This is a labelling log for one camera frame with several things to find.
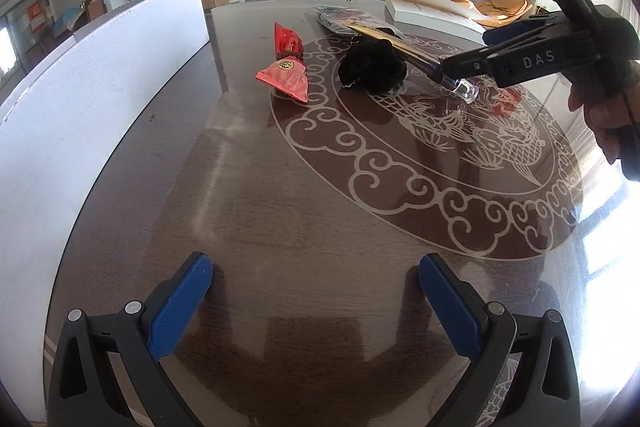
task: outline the metal screw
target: metal screw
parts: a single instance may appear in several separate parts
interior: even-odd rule
[[[76,308],[75,310],[71,310],[69,314],[66,316],[71,322],[75,322],[80,317],[82,317],[82,312]]]
[[[138,313],[142,309],[142,304],[139,301],[131,301],[124,306],[124,311],[126,311],[129,315],[133,315]]]
[[[504,313],[504,306],[500,302],[490,302],[489,311],[494,315],[502,315]]]
[[[556,310],[549,310],[548,312],[546,312],[546,316],[551,322],[558,323],[562,320],[562,315]]]

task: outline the blue silicone pad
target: blue silicone pad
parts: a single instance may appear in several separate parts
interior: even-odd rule
[[[482,337],[480,325],[465,301],[429,255],[420,260],[418,278],[456,352],[473,362],[482,353]]]
[[[157,362],[160,357],[174,352],[184,328],[211,286],[213,266],[208,256],[202,254],[184,274],[174,292],[164,302],[149,325],[146,346]]]

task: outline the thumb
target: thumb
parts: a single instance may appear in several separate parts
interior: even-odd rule
[[[640,86],[630,87],[625,89],[625,92],[634,118],[638,122],[640,121]],[[592,107],[590,116],[593,123],[603,129],[616,129],[632,123],[621,92]]]

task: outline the cardboard box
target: cardboard box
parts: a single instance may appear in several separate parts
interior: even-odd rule
[[[205,10],[213,10],[225,4],[229,4],[229,0],[202,0],[202,6]]]

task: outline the black fuzzy object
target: black fuzzy object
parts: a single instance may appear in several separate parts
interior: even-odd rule
[[[406,62],[396,55],[391,42],[362,37],[347,51],[338,75],[344,87],[359,86],[369,94],[384,94],[402,83]]]

